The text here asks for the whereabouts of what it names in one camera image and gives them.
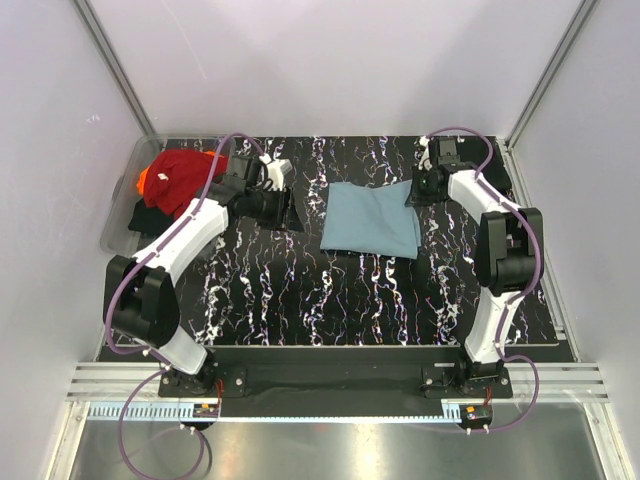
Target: black cloth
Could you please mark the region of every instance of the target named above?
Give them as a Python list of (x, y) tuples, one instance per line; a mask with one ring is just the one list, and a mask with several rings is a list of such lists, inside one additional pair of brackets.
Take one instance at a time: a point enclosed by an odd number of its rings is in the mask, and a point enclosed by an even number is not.
[(173, 223), (173, 215), (166, 215), (158, 207), (147, 207), (141, 199), (133, 209), (129, 230), (159, 237)]

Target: floor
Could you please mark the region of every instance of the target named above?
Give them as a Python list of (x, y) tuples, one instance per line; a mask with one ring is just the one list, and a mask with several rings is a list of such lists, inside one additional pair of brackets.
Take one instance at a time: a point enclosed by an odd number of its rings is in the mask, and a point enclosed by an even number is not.
[[(495, 412), (500, 424), (519, 414), (513, 405), (497, 405)], [(145, 474), (175, 478), (195, 463), (198, 442), (184, 432), (155, 438), (172, 426), (124, 425), (127, 451)], [(454, 426), (281, 423), (220, 423), (205, 436), (212, 455), (205, 450), (194, 479), (605, 478), (585, 414), (575, 405), (538, 405), (524, 428), (471, 438)], [(120, 460), (115, 421), (87, 422), (70, 478), (133, 478)]]
[[(417, 137), (258, 139), (290, 159), (304, 233), (232, 224), (176, 286), (182, 323), (206, 345), (438, 345), (462, 343), (479, 286), (473, 273), (476, 225), (453, 202), (418, 209), (417, 260), (321, 251), (328, 185), (378, 187), (411, 179), (422, 154)], [(196, 141), (167, 148), (210, 149)], [(459, 144), (479, 163), (484, 145)], [(248, 143), (241, 153), (253, 153)], [(494, 156), (500, 162), (499, 152)], [(557, 343), (542, 289), (523, 302), (510, 342)]]

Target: storage box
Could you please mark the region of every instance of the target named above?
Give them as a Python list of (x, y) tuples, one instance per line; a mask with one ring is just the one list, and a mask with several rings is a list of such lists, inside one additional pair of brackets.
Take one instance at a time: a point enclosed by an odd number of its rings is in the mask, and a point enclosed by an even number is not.
[[(158, 154), (171, 148), (189, 148), (206, 152), (216, 150), (224, 135), (148, 135), (142, 137), (133, 149), (129, 164), (113, 190), (111, 212), (102, 232), (100, 246), (107, 253), (125, 257), (155, 240), (129, 230), (135, 204), (142, 198), (136, 184), (140, 173), (156, 159)], [(227, 142), (222, 155), (231, 157), (235, 152), (235, 140)]]

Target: orange cloth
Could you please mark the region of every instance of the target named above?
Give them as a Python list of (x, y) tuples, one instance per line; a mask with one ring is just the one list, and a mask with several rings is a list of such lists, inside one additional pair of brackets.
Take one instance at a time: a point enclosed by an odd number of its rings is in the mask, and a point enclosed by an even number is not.
[[(212, 157), (216, 154), (213, 150), (209, 150), (208, 152), (204, 152), (207, 155), (211, 155)], [(140, 195), (144, 195), (144, 182), (147, 179), (147, 172), (149, 171), (149, 167), (145, 168), (142, 172), (140, 172), (140, 177), (138, 178), (138, 183), (136, 187), (138, 187), (138, 193)]]

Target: white wall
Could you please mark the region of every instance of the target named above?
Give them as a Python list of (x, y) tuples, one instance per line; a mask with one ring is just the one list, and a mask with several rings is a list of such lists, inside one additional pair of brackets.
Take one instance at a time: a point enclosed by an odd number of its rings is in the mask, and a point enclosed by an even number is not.
[(42, 472), (101, 326), (111, 191), (141, 135), (69, 0), (0, 5), (0, 477)]
[(640, 3), (601, 2), (516, 146), (580, 351), (640, 469)]
[(161, 132), (507, 134), (579, 0), (92, 0)]

